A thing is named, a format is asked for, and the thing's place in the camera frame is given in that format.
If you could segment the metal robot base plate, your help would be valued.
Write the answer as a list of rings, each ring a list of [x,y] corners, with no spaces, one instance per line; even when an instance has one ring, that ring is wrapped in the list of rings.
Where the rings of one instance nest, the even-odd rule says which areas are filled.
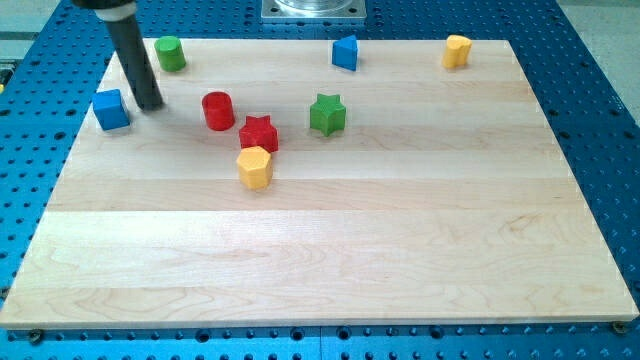
[[[263,0],[261,18],[268,21],[364,20],[365,0]]]

